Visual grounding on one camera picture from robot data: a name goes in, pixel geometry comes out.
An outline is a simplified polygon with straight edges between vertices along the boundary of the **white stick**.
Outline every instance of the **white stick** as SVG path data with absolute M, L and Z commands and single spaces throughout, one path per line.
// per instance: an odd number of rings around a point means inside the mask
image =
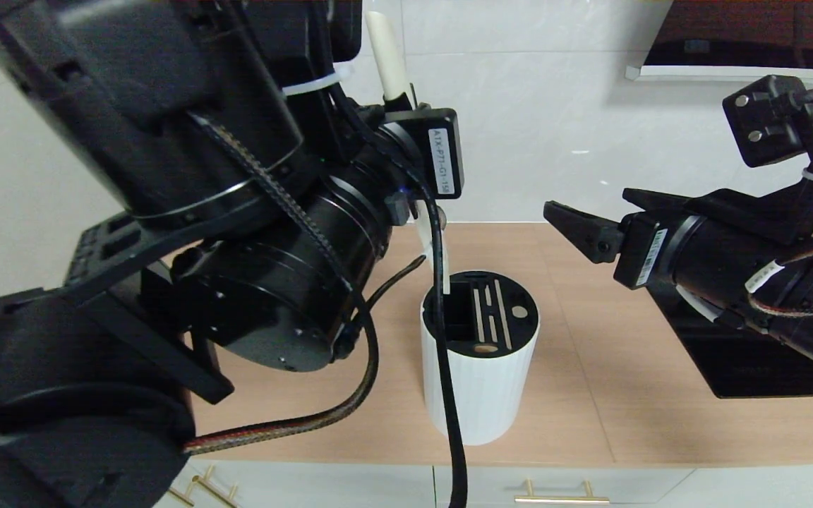
M 378 76 L 381 77 L 381 88 L 385 91 L 386 100 L 394 100 L 404 93 L 413 104 L 413 94 L 410 93 L 407 65 L 400 56 L 397 47 L 397 38 L 394 36 L 394 27 L 383 13 L 370 11 L 366 13 L 366 27 L 368 38 L 372 42 L 372 52 L 375 54 L 375 66 L 378 67 Z

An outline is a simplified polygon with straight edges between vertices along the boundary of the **white cylindrical holder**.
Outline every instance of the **white cylindrical holder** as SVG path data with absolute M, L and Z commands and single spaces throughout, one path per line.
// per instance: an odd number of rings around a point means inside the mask
M 446 436 L 432 298 L 429 290 L 419 310 L 426 408 Z M 490 443 L 513 424 L 540 322 L 532 295 L 502 274 L 469 271 L 451 276 L 445 336 L 465 445 Z

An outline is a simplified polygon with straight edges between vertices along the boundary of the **white cabinet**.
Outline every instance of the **white cabinet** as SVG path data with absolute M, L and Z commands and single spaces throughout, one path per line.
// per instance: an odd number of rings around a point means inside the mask
M 813 508 L 813 466 L 698 469 L 661 508 Z
M 186 492 L 191 477 L 213 466 L 210 483 L 233 497 L 238 508 L 433 508 L 435 486 L 431 466 L 290 464 L 248 461 L 190 460 L 174 482 Z M 228 508 L 205 488 L 190 491 L 196 508 Z M 157 508 L 187 506 L 165 495 Z
M 535 467 L 470 467 L 469 506 L 515 506 L 514 496 L 528 495 L 531 480 L 536 496 L 585 496 L 584 482 L 595 496 L 613 504 L 655 504 L 661 501 L 691 469 L 554 469 Z M 451 496 L 451 469 L 435 467 L 438 506 Z
M 174 481 L 195 508 L 228 508 L 194 476 L 206 476 L 238 508 L 438 508 L 451 495 L 449 466 L 371 466 L 190 460 Z M 813 466 L 717 469 L 470 467 L 469 507 L 517 506 L 514 496 L 594 496 L 625 508 L 813 508 Z M 165 495 L 157 508 L 187 508 Z

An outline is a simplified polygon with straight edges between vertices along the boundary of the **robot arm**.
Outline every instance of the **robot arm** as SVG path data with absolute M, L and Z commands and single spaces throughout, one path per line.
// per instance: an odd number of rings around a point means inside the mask
M 0 297 L 0 506 L 151 506 L 190 454 L 368 396 L 361 292 L 417 200 L 436 224 L 460 197 L 462 165 L 454 110 L 343 95 L 332 65 L 359 41 L 361 2 L 0 0 L 0 67 L 126 210 L 83 232 L 64 286 Z M 190 392 L 233 390 L 215 344 L 307 372 L 361 328 L 347 401 L 196 437 Z
M 749 167 L 807 152 L 803 180 L 761 198 L 626 189 L 643 212 L 619 224 L 556 202 L 545 218 L 594 263 L 619 254 L 613 277 L 623 286 L 674 285 L 710 321 L 770 335 L 813 360 L 813 90 L 768 76 L 723 109 Z

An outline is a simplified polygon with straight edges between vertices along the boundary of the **hole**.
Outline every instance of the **hole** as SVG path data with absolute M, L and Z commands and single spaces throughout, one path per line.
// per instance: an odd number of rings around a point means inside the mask
M 133 217 L 130 215 L 122 215 L 121 217 L 114 219 L 114 221 L 109 221 L 109 234 L 113 234 L 115 231 L 124 228 L 131 222 L 133 222 Z
M 215 23 L 212 22 L 212 17 L 209 17 L 209 14 L 201 13 L 201 14 L 191 14 L 190 16 L 190 23 L 198 30 L 210 30 L 215 27 Z
M 498 350 L 498 347 L 494 344 L 475 344 L 472 347 L 472 350 L 476 351 L 477 353 L 495 353 Z
M 81 70 L 80 64 L 74 60 L 56 65 L 52 68 L 52 72 L 59 77 L 59 80 L 65 83 L 83 76 L 83 70 Z
M 129 248 L 136 245 L 136 242 L 140 241 L 140 229 L 135 229 L 135 231 L 129 232 L 125 236 L 118 238 L 115 241 L 111 241 L 107 243 L 102 248 L 102 258 L 103 260 L 107 260 L 120 252 L 128 250 Z
M 14 84 L 17 85 L 20 92 L 25 95 L 30 95 L 32 93 L 33 90 L 31 89 L 30 85 L 27 84 L 27 81 L 24 81 L 20 76 L 18 76 L 17 72 L 9 69 L 8 74 L 14 81 Z

